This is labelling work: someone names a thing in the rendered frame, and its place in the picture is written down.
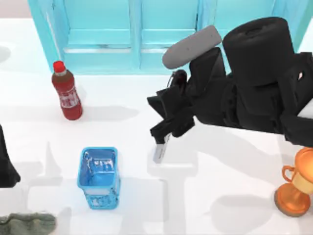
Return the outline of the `red bottle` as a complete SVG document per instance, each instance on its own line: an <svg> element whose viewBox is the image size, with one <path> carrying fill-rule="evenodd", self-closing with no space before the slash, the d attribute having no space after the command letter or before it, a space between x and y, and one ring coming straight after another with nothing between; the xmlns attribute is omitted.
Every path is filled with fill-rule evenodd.
<svg viewBox="0 0 313 235"><path fill-rule="evenodd" d="M83 107L75 86L74 75L63 61L53 62L52 84L58 94L63 115L68 120L77 120L83 114Z"/></svg>

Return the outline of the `light blue rack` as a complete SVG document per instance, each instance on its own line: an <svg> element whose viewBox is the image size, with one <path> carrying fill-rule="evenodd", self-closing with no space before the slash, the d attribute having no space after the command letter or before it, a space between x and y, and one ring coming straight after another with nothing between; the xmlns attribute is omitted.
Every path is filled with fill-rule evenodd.
<svg viewBox="0 0 313 235"><path fill-rule="evenodd" d="M262 17L287 20L299 49L313 0L28 0L49 65L77 75L168 74L166 49L205 28L225 36Z"/></svg>

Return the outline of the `blue basket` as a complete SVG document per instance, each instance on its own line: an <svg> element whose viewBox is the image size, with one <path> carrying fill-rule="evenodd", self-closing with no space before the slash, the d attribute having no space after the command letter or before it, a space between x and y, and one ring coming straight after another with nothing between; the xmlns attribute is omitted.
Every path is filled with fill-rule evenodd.
<svg viewBox="0 0 313 235"><path fill-rule="evenodd" d="M86 147L82 150L77 186L91 209L115 209L119 204L120 183L115 147Z"/></svg>

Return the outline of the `bronze trophy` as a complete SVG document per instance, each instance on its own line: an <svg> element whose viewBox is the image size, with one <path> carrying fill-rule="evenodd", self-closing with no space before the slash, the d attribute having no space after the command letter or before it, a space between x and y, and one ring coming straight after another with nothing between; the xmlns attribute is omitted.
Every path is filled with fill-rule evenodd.
<svg viewBox="0 0 313 235"><path fill-rule="evenodd" d="M290 217L303 216L313 195L313 148L304 147L295 156L293 166L282 167L282 184L274 193L276 207Z"/></svg>

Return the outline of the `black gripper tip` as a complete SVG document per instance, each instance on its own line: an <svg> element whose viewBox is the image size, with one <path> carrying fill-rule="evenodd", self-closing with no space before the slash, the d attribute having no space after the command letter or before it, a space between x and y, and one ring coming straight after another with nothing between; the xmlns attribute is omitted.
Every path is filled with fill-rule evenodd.
<svg viewBox="0 0 313 235"><path fill-rule="evenodd" d="M21 177L9 159L3 129L0 125L0 188L13 188L20 181Z"/></svg>

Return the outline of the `grey green crumpled cloth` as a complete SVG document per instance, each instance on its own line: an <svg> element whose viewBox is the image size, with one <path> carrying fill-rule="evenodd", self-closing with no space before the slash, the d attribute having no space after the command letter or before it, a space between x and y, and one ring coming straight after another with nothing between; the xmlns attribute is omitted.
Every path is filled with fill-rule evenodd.
<svg viewBox="0 0 313 235"><path fill-rule="evenodd" d="M0 235L50 235L56 223L49 213L11 213L0 216Z"/></svg>

